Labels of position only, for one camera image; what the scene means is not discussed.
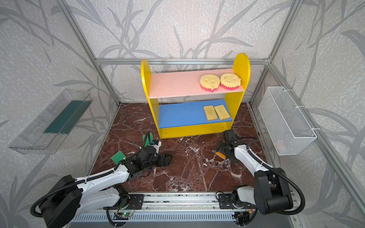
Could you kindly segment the yellow rectangular sponge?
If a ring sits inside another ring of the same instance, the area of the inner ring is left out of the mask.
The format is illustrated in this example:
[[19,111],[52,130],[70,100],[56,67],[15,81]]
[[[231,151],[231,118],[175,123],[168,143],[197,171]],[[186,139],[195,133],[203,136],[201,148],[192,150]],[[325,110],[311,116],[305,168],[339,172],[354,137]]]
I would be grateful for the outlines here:
[[215,106],[214,109],[220,121],[230,119],[231,116],[223,104]]

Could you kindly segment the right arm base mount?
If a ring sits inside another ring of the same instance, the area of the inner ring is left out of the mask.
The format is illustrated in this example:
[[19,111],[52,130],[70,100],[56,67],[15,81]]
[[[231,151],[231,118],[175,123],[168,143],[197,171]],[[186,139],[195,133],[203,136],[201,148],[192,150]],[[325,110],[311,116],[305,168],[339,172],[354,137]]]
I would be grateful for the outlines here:
[[219,208],[224,210],[251,210],[253,206],[247,202],[238,202],[231,193],[216,192],[216,200],[219,203]]

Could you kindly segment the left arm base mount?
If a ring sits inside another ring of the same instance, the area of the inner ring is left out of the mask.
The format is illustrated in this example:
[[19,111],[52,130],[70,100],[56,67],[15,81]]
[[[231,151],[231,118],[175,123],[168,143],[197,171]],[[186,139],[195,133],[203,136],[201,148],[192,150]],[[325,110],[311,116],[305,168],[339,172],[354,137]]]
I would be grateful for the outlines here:
[[141,210],[143,202],[143,194],[125,194],[120,197],[116,207],[123,210]]

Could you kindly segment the yellow smiley sponge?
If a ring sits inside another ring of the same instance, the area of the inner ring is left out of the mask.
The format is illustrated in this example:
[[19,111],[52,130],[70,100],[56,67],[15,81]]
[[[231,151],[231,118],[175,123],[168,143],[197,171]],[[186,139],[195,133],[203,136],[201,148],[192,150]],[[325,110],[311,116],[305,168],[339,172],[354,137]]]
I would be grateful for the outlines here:
[[220,86],[226,90],[235,90],[241,86],[241,78],[233,73],[223,74],[220,80]]
[[216,91],[219,88],[220,84],[220,78],[213,74],[203,75],[200,79],[201,88],[208,92]]

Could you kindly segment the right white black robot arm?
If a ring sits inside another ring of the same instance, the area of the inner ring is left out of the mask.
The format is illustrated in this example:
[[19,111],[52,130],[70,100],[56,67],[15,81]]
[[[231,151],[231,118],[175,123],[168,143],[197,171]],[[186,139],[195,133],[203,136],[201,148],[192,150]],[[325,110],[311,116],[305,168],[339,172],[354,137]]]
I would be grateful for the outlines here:
[[231,203],[241,209],[247,204],[256,206],[263,214],[277,213],[296,215],[305,208],[305,196],[301,189],[287,176],[283,169],[267,164],[252,150],[251,145],[257,141],[246,143],[246,137],[239,137],[233,130],[223,132],[224,141],[216,148],[216,154],[233,163],[241,162],[254,177],[254,187],[241,186],[232,191]]

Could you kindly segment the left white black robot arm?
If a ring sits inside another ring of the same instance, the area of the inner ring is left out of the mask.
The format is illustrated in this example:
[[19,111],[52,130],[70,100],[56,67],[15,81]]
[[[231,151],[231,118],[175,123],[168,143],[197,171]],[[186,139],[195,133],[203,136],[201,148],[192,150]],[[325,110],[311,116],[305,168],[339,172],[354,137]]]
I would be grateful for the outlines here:
[[142,147],[136,154],[122,159],[115,167],[86,177],[62,177],[54,187],[30,207],[30,214],[43,218],[48,228],[62,228],[76,216],[103,207],[114,207],[124,197],[115,188],[144,171],[170,164],[171,154],[159,154],[161,144]]

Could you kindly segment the orange sponge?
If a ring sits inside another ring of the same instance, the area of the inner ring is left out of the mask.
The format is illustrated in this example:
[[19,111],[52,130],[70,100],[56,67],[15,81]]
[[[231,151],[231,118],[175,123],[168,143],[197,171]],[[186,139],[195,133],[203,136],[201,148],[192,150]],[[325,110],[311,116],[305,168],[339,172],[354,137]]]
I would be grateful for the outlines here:
[[216,154],[217,156],[219,156],[220,158],[222,158],[222,159],[226,160],[226,156],[225,156],[224,154],[222,154],[222,153],[220,153],[220,152],[216,152],[215,154]]

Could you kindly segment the green sponge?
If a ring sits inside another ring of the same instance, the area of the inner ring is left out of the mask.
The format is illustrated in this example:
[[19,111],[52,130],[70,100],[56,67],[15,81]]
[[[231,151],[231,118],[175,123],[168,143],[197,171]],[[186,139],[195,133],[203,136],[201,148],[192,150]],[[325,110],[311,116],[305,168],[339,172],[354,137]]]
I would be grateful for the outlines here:
[[152,140],[153,140],[153,137],[151,137],[150,133],[147,133],[146,135],[143,135],[143,145],[142,145],[142,147],[146,147],[146,146],[150,145]]
[[115,163],[118,164],[119,162],[123,161],[126,159],[126,156],[123,154],[123,152],[118,151],[116,154],[114,154],[111,157],[111,160]]

